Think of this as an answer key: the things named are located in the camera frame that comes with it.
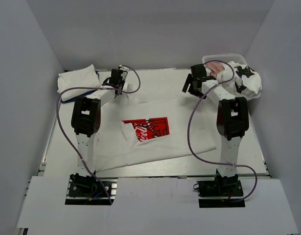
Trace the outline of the white red-print t-shirt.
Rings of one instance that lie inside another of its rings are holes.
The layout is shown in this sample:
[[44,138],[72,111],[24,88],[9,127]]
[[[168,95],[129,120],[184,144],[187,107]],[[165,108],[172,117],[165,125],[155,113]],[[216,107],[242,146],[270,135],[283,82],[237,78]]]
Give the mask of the white red-print t-shirt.
[[[188,96],[147,100],[124,94],[104,104],[94,148],[96,171],[190,155],[187,126],[196,103]],[[190,144],[197,154],[216,148],[203,108],[192,119]]]

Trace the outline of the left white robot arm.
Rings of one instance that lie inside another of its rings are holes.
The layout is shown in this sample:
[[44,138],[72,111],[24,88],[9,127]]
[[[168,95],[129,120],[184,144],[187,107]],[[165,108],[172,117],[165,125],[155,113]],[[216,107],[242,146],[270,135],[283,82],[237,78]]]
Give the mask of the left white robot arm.
[[90,97],[78,96],[75,100],[71,126],[82,157],[77,164],[79,174],[95,174],[93,152],[96,133],[101,125],[101,107],[122,94],[127,74],[122,66],[112,69],[111,76],[102,83],[102,90],[95,91]]

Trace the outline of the white black-print t-shirt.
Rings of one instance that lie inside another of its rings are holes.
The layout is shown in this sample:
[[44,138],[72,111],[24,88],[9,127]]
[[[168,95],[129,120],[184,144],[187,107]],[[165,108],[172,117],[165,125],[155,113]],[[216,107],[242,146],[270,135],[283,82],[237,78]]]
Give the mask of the white black-print t-shirt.
[[[222,84],[222,86],[235,96],[243,96],[247,100],[259,98],[261,96],[262,84],[258,72],[245,64],[229,61],[228,64],[234,69],[235,77],[232,81]],[[232,70],[226,64],[226,69],[222,72],[218,82],[231,79]]]

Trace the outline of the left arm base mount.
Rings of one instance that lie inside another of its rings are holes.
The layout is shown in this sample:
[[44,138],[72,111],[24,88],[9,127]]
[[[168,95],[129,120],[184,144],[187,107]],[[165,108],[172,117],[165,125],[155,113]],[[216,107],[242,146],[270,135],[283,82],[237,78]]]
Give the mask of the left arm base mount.
[[69,176],[69,184],[65,199],[65,205],[78,206],[110,206],[116,196],[116,180],[102,181],[100,184],[92,176],[80,176],[78,173]]

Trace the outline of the pink t-shirt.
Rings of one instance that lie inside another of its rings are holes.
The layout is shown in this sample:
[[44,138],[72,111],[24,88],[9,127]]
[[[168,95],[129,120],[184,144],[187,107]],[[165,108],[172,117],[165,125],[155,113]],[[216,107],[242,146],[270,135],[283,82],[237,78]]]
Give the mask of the pink t-shirt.
[[222,72],[226,67],[220,62],[209,62],[205,64],[207,75],[213,76],[214,78],[220,78]]

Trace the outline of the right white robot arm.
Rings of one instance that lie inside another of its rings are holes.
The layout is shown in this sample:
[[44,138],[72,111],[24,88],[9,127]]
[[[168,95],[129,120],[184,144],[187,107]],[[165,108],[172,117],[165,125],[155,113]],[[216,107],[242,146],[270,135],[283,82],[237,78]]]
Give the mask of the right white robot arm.
[[[232,71],[230,79],[218,82],[214,76],[207,75],[204,64],[190,67],[182,92],[190,93],[199,98],[190,115],[187,126],[187,143],[193,156],[212,165],[217,165],[215,191],[220,195],[226,195],[232,190],[232,185],[238,181],[237,158],[239,146],[245,132],[249,129],[249,116],[247,100],[244,97],[236,97],[223,88],[223,84],[233,81],[235,71]],[[198,157],[190,144],[190,125],[196,109],[204,99],[210,99],[217,106],[216,127],[221,136],[221,155],[219,162],[203,160]]]

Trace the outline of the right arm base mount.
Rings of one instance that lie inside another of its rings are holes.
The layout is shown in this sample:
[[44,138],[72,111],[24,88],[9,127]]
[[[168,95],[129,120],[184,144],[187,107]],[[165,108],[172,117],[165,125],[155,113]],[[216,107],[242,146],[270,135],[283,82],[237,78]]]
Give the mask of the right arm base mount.
[[215,208],[244,208],[244,193],[238,175],[222,177],[219,172],[213,180],[198,181],[193,185],[198,192],[199,207]]

